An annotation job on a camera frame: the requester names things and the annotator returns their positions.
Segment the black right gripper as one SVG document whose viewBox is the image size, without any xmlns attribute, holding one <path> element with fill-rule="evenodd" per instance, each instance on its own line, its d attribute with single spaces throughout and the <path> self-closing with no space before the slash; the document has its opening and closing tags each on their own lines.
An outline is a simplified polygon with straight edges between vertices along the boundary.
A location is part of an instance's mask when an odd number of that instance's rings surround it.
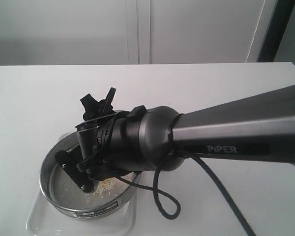
<svg viewBox="0 0 295 236">
<path fill-rule="evenodd" d="M 122 177 L 143 171 L 143 152 L 139 130 L 143 108 L 115 111 L 112 101 L 116 89 L 110 88 L 105 99 L 97 101 L 90 94 L 81 98 L 84 122 L 76 126 L 83 159 L 77 169 L 90 179 Z"/>
</svg>

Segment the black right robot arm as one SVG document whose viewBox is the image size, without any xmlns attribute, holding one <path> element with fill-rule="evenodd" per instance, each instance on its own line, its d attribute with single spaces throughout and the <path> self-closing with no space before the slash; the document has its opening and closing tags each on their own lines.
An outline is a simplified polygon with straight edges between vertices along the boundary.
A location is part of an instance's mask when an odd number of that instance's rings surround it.
<svg viewBox="0 0 295 236">
<path fill-rule="evenodd" d="M 295 85 L 186 114 L 167 106 L 115 111 L 115 93 L 81 99 L 77 168 L 93 180 L 172 171 L 190 155 L 295 166 Z"/>
</svg>

